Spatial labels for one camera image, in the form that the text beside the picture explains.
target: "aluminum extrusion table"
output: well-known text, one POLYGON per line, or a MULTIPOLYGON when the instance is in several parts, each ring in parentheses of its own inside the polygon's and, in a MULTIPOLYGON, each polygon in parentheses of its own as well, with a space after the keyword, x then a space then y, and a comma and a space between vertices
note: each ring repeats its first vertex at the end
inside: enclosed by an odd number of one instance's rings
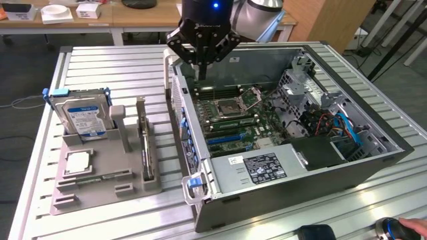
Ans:
MULTIPOLYGON (((292 43, 271 43, 285 46, 292 43)), ((301 225, 329 224, 339 239, 372 239, 372 224, 381 217, 427 217, 427 133, 328 45, 308 43, 357 94, 400 133, 415 151, 377 172, 356 188, 303 202, 216 230, 196 233, 184 202, 181 170, 164 96, 164 45, 63 48, 51 89, 108 86, 112 103, 125 105, 125 124, 136 122, 135 99, 145 96, 155 124, 164 191, 148 197, 49 215, 63 126, 51 107, 34 141, 9 239, 287 239, 296 240, 301 225)), ((327 89, 327 75, 317 74, 327 89)))

